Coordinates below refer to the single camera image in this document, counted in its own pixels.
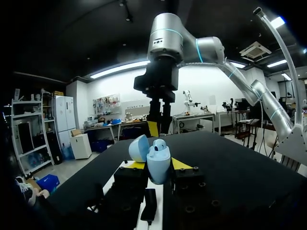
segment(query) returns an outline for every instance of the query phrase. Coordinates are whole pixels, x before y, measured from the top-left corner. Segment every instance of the black ceiling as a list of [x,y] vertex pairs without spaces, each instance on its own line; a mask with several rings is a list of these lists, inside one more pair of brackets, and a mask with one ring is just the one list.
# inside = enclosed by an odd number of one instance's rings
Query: black ceiling
[[[121,0],[42,2],[26,1],[16,11],[14,71],[69,81],[110,65],[145,58],[153,19],[162,12],[176,13],[195,37],[220,38],[231,60],[248,64],[239,51],[258,41],[273,52],[256,63],[258,67],[267,74],[286,68],[266,68],[283,55],[253,10],[261,6],[271,19],[278,14],[257,0],[128,0],[132,22],[126,21]],[[295,65],[307,65],[302,47],[289,30],[285,26],[278,30]]]

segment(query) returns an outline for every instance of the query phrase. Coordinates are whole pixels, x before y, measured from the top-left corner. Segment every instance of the yellow tape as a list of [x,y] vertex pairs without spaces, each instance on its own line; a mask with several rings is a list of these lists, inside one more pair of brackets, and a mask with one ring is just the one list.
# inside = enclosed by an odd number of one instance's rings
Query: yellow tape
[[152,137],[159,137],[159,132],[158,132],[158,126],[157,123],[154,121],[147,121],[148,123],[148,127],[149,127],[149,131],[150,131],[150,135]]
[[134,162],[134,163],[132,163],[132,165],[126,166],[125,168],[129,168],[129,169],[133,169],[133,168],[144,169],[144,167],[145,167],[145,163]]
[[176,160],[172,157],[172,162],[175,170],[178,169],[192,169],[191,166],[188,166],[187,164],[182,163],[181,161]]

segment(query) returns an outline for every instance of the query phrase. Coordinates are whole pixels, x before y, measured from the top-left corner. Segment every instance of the white shelf unit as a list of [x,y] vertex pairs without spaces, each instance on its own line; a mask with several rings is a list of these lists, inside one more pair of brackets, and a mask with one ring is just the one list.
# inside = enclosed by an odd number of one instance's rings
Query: white shelf unit
[[42,113],[31,113],[31,114],[13,115],[12,118],[13,119],[17,119],[17,118],[23,118],[23,117],[27,117],[27,116],[37,116],[37,115],[42,115]]
[[45,126],[45,124],[46,123],[49,123],[49,122],[52,122],[53,123],[53,128],[54,128],[54,131],[55,131],[55,134],[56,134],[56,138],[57,138],[57,141],[58,141],[58,145],[59,145],[59,149],[61,149],[61,145],[59,144],[59,137],[58,137],[58,135],[57,135],[57,133],[58,133],[58,131],[57,131],[57,125],[56,125],[56,120],[55,120],[55,117],[54,117],[54,113],[53,113],[53,111],[54,111],[54,108],[53,108],[53,99],[54,99],[54,95],[53,95],[53,93],[51,94],[51,100],[49,100],[49,105],[43,105],[43,103],[44,103],[44,93],[42,93],[42,108],[46,108],[46,109],[51,109],[51,116],[52,116],[52,118],[53,119],[51,119],[51,120],[45,120],[45,118],[42,116],[42,123],[43,123],[43,129],[44,129],[44,133],[47,133],[46,132],[46,126]]
[[[15,115],[14,114],[14,108],[16,107],[16,105],[19,105],[19,106],[22,106],[22,105],[39,105],[39,109],[40,109],[40,112],[35,112],[35,113],[27,113],[27,114],[20,114],[20,115]],[[45,124],[44,124],[44,118],[43,118],[43,101],[14,101],[12,100],[12,107],[11,107],[11,129],[12,129],[12,142],[13,142],[13,147],[14,147],[14,151],[15,151],[15,155],[16,155],[16,158],[17,158],[17,161],[18,161],[18,164],[20,166],[20,169],[22,170],[23,174],[28,174],[28,173],[33,173],[37,170],[39,170],[40,168],[44,167],[45,165],[49,164],[49,163],[52,163],[54,164],[53,162],[53,159],[52,159],[52,156],[51,156],[51,152],[50,152],[50,148],[49,148],[49,145],[48,145],[48,140],[47,140],[47,135],[46,135],[46,129],[45,129]],[[16,143],[16,135],[15,135],[15,129],[16,129],[16,120],[22,120],[22,119],[26,119],[26,118],[29,118],[29,117],[33,117],[33,116],[41,116],[41,119],[42,119],[42,128],[43,128],[43,135],[44,135],[44,140],[45,140],[45,145],[42,145],[42,146],[39,146],[31,151],[28,151],[28,152],[25,152],[25,153],[22,153],[20,151],[20,148],[17,147],[17,143]],[[23,163],[21,161],[21,158],[29,155],[30,153],[33,153],[33,152],[36,152],[38,150],[41,150],[43,148],[46,148],[47,149],[47,153],[50,157],[50,160],[32,168],[32,169],[25,169],[24,166],[23,166]]]
[[44,122],[46,123],[46,122],[54,122],[54,119],[52,119],[52,120],[44,120]]
[[41,104],[42,101],[16,101],[12,102],[12,104]]

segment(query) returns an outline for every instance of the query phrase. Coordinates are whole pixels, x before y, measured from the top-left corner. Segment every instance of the air conditioner vent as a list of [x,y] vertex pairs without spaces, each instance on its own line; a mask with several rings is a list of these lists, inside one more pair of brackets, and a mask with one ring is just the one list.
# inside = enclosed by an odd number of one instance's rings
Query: air conditioner vent
[[254,42],[250,46],[240,51],[240,54],[242,57],[246,56],[252,59],[255,59],[264,54],[271,54],[271,53],[272,52],[270,50],[268,50],[266,47],[261,45],[259,42]]

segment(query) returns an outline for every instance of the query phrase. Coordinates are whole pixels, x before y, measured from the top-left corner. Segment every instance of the white refrigerator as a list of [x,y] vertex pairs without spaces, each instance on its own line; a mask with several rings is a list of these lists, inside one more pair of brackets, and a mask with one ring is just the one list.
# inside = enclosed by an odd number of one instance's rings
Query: white refrigerator
[[61,148],[70,145],[71,131],[76,129],[73,97],[55,96],[54,114]]

